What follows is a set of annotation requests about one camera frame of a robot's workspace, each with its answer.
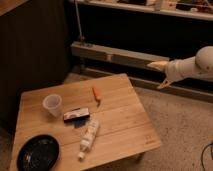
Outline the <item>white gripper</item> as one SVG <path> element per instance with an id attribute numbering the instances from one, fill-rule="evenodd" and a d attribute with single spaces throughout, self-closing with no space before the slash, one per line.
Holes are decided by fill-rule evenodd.
<path id="1" fill-rule="evenodd" d="M 148 64 L 148 67 L 164 71 L 166 78 L 157 89 L 163 89 L 172 84 L 172 82 L 178 82 L 185 79 L 188 75 L 188 64 L 185 60 L 173 60 L 168 61 L 156 61 Z"/>

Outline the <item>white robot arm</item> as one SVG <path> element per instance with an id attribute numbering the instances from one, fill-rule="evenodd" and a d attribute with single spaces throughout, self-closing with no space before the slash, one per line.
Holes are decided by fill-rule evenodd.
<path id="1" fill-rule="evenodd" d="M 158 89 L 166 88 L 172 83 L 186 78 L 213 79 L 213 46 L 201 48 L 193 57 L 151 62 L 148 67 L 166 74 Z"/>

